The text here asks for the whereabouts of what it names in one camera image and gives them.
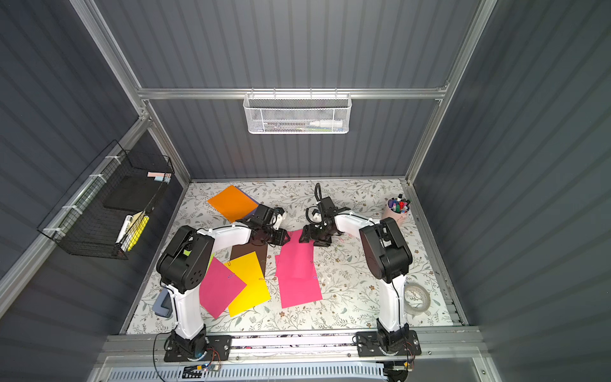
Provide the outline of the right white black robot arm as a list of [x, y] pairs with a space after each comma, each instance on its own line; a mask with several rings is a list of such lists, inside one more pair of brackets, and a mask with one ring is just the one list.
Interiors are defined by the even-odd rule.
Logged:
[[331, 197], [323, 197], [315, 188], [317, 204], [308, 207], [308, 224], [299, 241], [328, 248], [333, 238], [344, 234], [361, 241], [369, 271], [380, 281], [380, 314], [376, 320], [376, 341], [383, 353], [397, 353], [409, 348], [410, 326], [405, 318], [404, 286], [413, 256], [396, 222], [391, 217], [375, 220], [353, 210], [337, 207]]

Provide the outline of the orange paper sheet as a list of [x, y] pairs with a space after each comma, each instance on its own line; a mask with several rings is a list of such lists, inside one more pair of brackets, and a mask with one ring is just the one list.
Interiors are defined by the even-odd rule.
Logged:
[[240, 192], [237, 187], [229, 186], [216, 196], [210, 198], [208, 203], [225, 219], [233, 223], [240, 220], [239, 195]]

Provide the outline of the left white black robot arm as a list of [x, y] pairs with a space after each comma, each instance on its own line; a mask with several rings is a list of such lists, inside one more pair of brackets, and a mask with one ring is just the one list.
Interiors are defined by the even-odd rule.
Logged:
[[176, 326], [170, 332], [176, 346], [201, 353], [207, 345], [198, 293], [213, 253], [257, 241], [283, 246], [290, 240], [280, 227], [285, 218], [283, 208], [259, 205], [249, 216], [226, 226], [204, 230], [183, 225], [176, 231], [156, 266], [176, 314]]

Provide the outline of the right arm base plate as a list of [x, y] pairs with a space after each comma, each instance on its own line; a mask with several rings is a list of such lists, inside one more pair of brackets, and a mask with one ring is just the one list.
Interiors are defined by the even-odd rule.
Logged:
[[359, 357], [408, 357], [410, 360], [422, 354], [420, 341], [414, 330], [382, 334], [361, 331], [353, 336]]

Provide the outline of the brown paper sheet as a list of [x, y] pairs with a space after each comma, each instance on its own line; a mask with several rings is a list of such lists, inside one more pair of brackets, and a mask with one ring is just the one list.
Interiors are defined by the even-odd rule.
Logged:
[[257, 260], [259, 261], [259, 266], [263, 275], [266, 274], [266, 264], [267, 264], [267, 244], [242, 244], [232, 247], [230, 260], [238, 259], [242, 256], [246, 256], [252, 252], [256, 254]]

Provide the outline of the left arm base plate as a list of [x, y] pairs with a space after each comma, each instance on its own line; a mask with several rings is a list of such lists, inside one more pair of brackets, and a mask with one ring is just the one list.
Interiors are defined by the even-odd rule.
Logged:
[[164, 345], [164, 361], [227, 361], [231, 347], [232, 337], [229, 335], [201, 335], [186, 340], [172, 332]]

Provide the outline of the purple paper sheet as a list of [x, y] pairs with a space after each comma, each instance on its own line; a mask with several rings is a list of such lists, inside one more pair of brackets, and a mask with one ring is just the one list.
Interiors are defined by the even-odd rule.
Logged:
[[240, 192], [239, 195], [239, 207], [240, 207], [240, 217], [239, 219], [247, 218], [251, 216], [254, 211], [259, 207], [259, 202], [256, 199], [248, 195], [242, 189], [237, 188]]

